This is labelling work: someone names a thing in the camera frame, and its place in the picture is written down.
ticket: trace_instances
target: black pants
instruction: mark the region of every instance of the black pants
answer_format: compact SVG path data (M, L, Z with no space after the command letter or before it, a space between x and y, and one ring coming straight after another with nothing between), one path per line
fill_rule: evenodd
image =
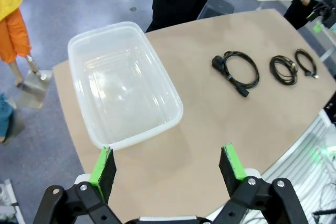
M153 21L146 32L196 20L207 0L153 0Z
M284 14L284 18L298 30L305 26L307 23L306 18L311 14L317 3L318 2L315 0L310 0L309 4L305 6L302 4L301 0L293 0Z

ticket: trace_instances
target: metal base plate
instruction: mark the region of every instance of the metal base plate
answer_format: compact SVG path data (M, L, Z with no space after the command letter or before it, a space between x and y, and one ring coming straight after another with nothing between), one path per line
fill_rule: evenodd
M20 98L17 101L19 107L42 108L53 72L50 70L40 70L40 73L41 75L39 76L31 70L28 72L23 83Z
M13 107L13 112L9 118L9 127L6 133L5 141L2 143L3 145L7 145L25 129L25 124L23 123L14 99L9 98L7 102Z

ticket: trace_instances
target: brown tabletop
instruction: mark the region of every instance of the brown tabletop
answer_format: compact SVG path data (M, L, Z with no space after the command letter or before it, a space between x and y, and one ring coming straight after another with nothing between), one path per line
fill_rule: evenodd
M147 34L184 105L181 122L140 144L115 152L117 174L109 205L127 221L139 216L206 216L228 200L218 168L220 147L233 143L245 167L261 173L272 165L318 115L336 89L316 53L275 10L202 19ZM319 79L298 72L283 86L269 72L269 60L294 60L302 48L315 59ZM260 72L247 98L211 67L226 51L242 51ZM230 60L232 75L249 82L250 66ZM68 128L86 173L100 150L86 131L69 70L54 68Z

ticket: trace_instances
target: blue fabric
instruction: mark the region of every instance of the blue fabric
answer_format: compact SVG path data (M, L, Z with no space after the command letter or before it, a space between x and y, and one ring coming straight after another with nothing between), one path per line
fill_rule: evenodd
M0 136L6 136L12 112L13 107L5 101L5 94L0 94Z

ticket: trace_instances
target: power cord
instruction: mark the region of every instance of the power cord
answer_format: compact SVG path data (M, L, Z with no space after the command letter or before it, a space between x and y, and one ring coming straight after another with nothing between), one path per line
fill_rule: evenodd
M250 63L255 71L256 77L255 80L250 83L242 83L237 81L235 78L232 77L230 74L226 61L228 58L232 56L238 56L246 60L248 63ZM228 51L224 54L224 56L217 55L215 58L212 59L212 66L217 69L229 82L232 83L233 86L237 89L238 93L241 94L243 97L247 97L249 92L246 89L250 89L255 87L259 82L259 71L257 68L257 65L254 63L254 61L245 53L238 52L238 51Z
M307 68L305 68L301 64L301 62L299 61L299 55L305 56L311 62L311 65L312 65L312 68L313 68L312 71L309 71ZM316 79L319 77L316 74L317 68L316 68L315 61L313 60L313 58L306 51L304 51L303 49L296 50L296 52L295 52L295 60L298 63L298 65L300 66L300 68L304 71L304 75L305 76L312 76L312 77L314 77Z
M284 74L280 73L279 70L276 68L276 64L281 64L285 66L288 69L290 75L285 76ZM277 79L277 81L279 81L283 85L294 85L298 80L298 70L295 63L285 56L277 55L272 57L271 61L269 62L269 70L271 71L275 79Z

